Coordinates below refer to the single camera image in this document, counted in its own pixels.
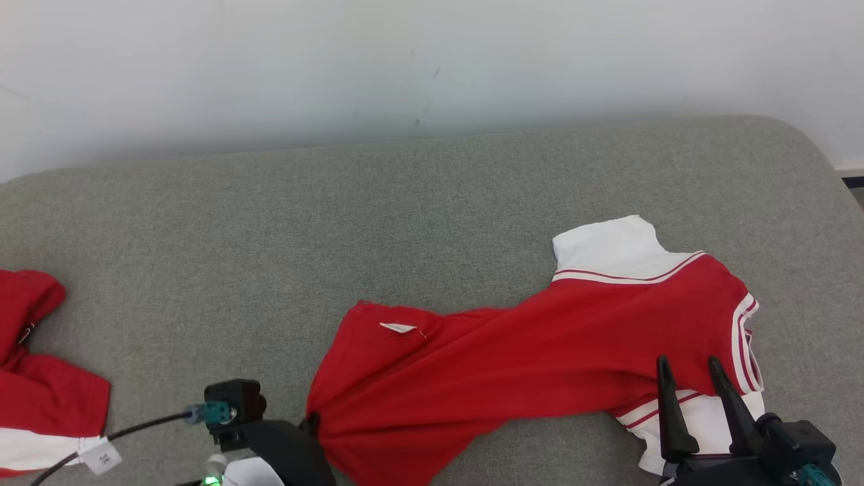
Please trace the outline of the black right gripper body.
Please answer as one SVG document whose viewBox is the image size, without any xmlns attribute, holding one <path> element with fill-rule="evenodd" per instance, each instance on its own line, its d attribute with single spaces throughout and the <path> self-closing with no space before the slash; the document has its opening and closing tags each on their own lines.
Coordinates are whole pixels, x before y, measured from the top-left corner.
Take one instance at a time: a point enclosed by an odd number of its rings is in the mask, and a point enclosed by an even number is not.
<svg viewBox="0 0 864 486">
<path fill-rule="evenodd" d="M 776 485 L 777 456 L 666 452 L 666 485 Z"/>
</svg>

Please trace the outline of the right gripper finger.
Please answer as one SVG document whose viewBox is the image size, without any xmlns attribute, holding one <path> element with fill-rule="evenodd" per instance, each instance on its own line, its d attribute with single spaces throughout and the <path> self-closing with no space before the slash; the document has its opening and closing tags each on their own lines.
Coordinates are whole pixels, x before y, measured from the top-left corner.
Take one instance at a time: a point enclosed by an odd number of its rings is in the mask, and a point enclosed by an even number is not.
<svg viewBox="0 0 864 486">
<path fill-rule="evenodd" d="M 657 388 L 661 457 L 666 462 L 683 462 L 699 452 L 699 443 L 689 434 L 676 394 L 678 384 L 666 356 L 657 358 Z"/>
<path fill-rule="evenodd" d="M 730 378 L 721 360 L 710 356 L 707 360 L 709 375 L 716 396 L 721 400 L 726 424 L 731 437 L 730 454 L 755 454 L 752 436 L 756 422 Z"/>
</svg>

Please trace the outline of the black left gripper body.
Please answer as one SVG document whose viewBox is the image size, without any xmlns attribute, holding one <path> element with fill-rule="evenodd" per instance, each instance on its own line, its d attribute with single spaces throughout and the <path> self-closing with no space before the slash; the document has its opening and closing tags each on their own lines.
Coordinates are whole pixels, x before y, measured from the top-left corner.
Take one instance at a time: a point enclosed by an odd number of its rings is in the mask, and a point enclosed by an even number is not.
<svg viewBox="0 0 864 486">
<path fill-rule="evenodd" d="M 321 444 L 287 421 L 257 421 L 243 426 L 248 448 L 274 470 L 285 485 L 335 485 Z"/>
</svg>

